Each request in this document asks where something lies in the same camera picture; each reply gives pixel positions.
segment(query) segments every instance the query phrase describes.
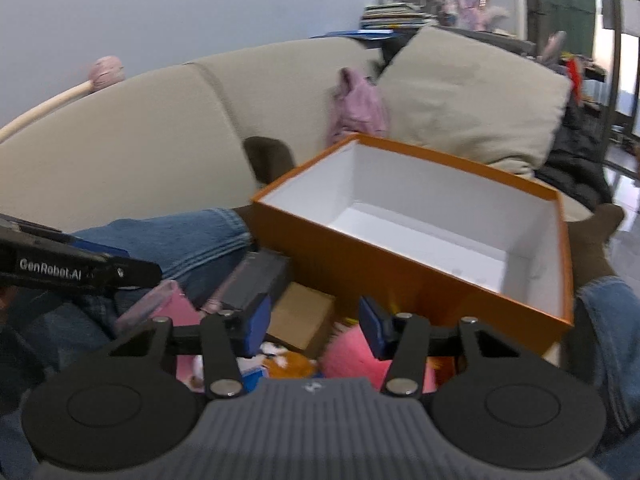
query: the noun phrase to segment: sofa cushion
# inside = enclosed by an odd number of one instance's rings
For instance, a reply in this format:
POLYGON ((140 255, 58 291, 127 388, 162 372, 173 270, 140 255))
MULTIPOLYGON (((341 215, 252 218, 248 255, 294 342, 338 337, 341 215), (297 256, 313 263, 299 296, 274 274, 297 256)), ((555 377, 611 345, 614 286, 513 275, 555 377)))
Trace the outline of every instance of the sofa cushion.
POLYGON ((239 135, 282 140, 298 164, 325 148, 338 70, 372 73, 378 50, 347 38, 287 41, 197 59, 239 135))
POLYGON ((546 159, 570 85, 528 59, 433 27, 378 82, 392 138, 529 176, 546 159))
POLYGON ((240 206, 256 189, 192 66, 147 72, 28 126, 0 144, 0 182, 2 212, 66 231, 240 206))

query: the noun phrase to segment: blue jeans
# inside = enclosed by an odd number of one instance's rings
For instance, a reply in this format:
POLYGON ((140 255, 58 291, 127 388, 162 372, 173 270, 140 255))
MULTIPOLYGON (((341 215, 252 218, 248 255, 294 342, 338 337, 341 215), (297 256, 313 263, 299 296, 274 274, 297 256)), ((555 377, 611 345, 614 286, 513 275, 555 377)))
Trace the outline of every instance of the blue jeans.
POLYGON ((594 280, 576 295, 574 324, 566 368, 597 388, 607 410, 594 462, 614 480, 638 480, 640 300, 617 276, 594 280))
MULTIPOLYGON (((231 210, 212 209, 151 220, 117 220, 76 233, 85 240, 129 251, 156 262, 201 306, 242 260, 251 243, 244 222, 231 210)), ((20 401, 49 374, 115 337, 113 324, 147 290, 126 290, 114 298, 69 297, 20 290, 6 325, 0 328, 0 472, 22 480, 36 466, 20 425, 20 401), (46 314, 35 320, 31 312, 46 314)))

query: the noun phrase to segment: person's leg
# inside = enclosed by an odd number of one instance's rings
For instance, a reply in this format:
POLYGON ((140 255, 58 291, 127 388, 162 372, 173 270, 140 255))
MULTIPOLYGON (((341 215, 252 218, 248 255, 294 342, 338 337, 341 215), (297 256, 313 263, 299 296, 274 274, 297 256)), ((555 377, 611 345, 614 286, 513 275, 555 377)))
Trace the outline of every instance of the person's leg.
POLYGON ((640 300, 604 253, 623 217, 621 208, 609 204, 568 224, 575 306, 565 366, 602 397, 607 427, 594 461, 614 479, 640 476, 640 456, 630 444, 640 442, 640 300))
MULTIPOLYGON (((177 280, 200 306, 241 261, 251 236, 234 211, 213 209, 150 220, 117 220, 77 233, 85 240, 129 251, 154 261, 165 278, 177 280)), ((113 337, 113 323, 146 290, 117 292, 113 298, 65 296, 20 290, 0 331, 0 471, 8 480, 26 478, 33 456, 15 423, 25 390, 113 337), (33 320, 31 312, 46 312, 33 320)))

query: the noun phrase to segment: orange box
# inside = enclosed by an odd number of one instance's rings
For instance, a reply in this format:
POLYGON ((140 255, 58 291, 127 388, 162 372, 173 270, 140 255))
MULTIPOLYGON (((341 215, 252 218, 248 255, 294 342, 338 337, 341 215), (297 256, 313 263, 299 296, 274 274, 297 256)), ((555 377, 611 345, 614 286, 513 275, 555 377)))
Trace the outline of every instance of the orange box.
POLYGON ((544 353, 572 325, 558 192, 445 153, 348 137, 252 199, 254 234, 294 279, 453 326, 476 316, 544 353))

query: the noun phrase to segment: brown sock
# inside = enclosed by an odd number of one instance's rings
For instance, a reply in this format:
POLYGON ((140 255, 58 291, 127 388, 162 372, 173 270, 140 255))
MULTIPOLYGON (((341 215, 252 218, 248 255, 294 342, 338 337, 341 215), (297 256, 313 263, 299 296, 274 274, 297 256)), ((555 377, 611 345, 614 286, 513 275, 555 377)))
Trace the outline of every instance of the brown sock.
POLYGON ((242 219, 244 224, 246 225, 249 234, 255 238, 253 228, 254 228, 254 208, 249 205, 243 205, 242 207, 236 207, 233 209, 238 216, 242 219))
POLYGON ((567 223, 574 292, 593 280, 616 275, 604 254, 604 244, 624 218, 625 210, 620 206, 601 204, 590 218, 567 223))

